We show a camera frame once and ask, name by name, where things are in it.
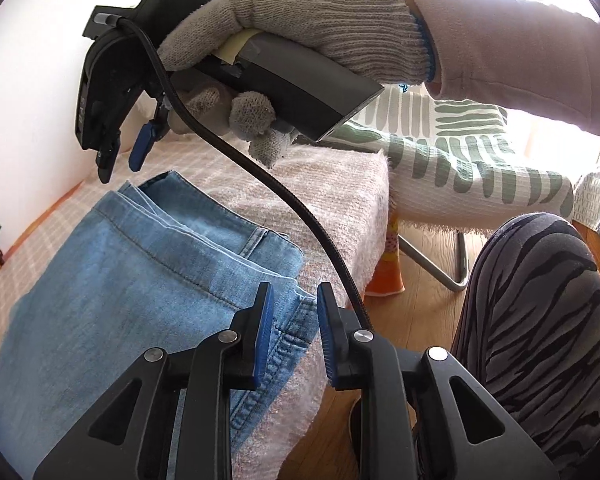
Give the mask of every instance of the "person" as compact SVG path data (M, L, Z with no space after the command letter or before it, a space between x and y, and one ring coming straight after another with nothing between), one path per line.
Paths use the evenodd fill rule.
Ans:
M158 49L186 69L243 28L317 50L381 83L421 84L573 123L600 136L600 23L522 0L212 0ZM199 112L214 103L194 97ZM291 142L266 97L234 98L250 153ZM547 454L562 479L600 441L600 274L567 221L534 213L503 225L475 263L452 353Z

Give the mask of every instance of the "chair leg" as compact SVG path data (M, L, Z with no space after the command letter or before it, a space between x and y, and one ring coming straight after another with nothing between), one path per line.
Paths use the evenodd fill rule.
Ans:
M460 292L465 290L467 283L469 282L469 259L466 256L466 244L464 243L464 233L456 231L456 244L458 250L456 255L458 256L458 281L454 280L444 270L440 269L435 263L429 260L424 254L416 249L410 242L405 238L398 235L398 246L400 250L410 257L414 262L436 278L446 288L453 292Z

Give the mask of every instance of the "black cable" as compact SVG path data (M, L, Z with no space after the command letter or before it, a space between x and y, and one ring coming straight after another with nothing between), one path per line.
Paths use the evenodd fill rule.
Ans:
M358 288L356 287L356 283L353 281L351 273L349 272L349 269L347 269L347 265L344 263L342 256L340 256L338 248L331 240L331 237L328 235L327 231L324 230L324 227L322 227L320 222L318 222L318 219L311 213L311 211L307 209L307 207L304 205L304 203L302 203L301 200L298 199L298 197L296 197L291 191L289 191L274 176L272 176L267 171L263 170L249 157L243 155L228 142L225 142L211 130L203 126L193 115L191 115L191 113L189 113L187 107L182 103L180 97L174 90L169 75L167 74L167 71L162 65L162 61L158 56L158 52L155 49L154 44L149 39L144 30L142 30L141 27L138 27L131 20L122 17L120 17L117 20L116 24L122 28L125 28L126 30L138 37L138 40L140 40L140 43L144 47L144 50L146 51L147 56L149 57L149 61L154 67L155 74L160 80L160 84L162 85L162 90L164 91L164 94L171 103L171 106L173 106L173 110L179 115L179 117L184 121L184 123L189 128L191 128L192 131L194 131L199 137L211 144L216 150L221 152L223 155L227 156L233 162L238 164L238 166L246 170L248 173L250 173L259 181L261 181L261 183L267 186L270 190L272 190L307 225L307 227L314 234L318 242L320 242L320 245L322 246L324 251L327 253L327 256L333 264L336 273L342 281L342 285L344 286L344 289L349 297L349 301L353 306L353 310L358 316L360 326L367 330L373 330L371 320L369 319L369 314L366 311L365 305L362 302L362 298L360 297L360 293L358 291Z

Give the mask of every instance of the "yellow tape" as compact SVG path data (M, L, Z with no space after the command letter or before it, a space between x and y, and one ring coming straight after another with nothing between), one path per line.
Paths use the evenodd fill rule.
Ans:
M257 28L245 28L226 40L224 44L213 51L212 54L226 63L234 64L235 57L242 50L244 44L253 36L261 32L262 31Z

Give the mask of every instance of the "triangular cutout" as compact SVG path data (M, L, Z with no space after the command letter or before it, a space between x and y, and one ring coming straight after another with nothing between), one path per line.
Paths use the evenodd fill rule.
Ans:
M88 435L114 446L121 446L125 441L126 430L131 422L141 388L142 381L140 379L134 379L125 386L91 425Z
M456 399L466 438L471 444L480 444L504 433L503 424L460 377L451 377L449 384Z

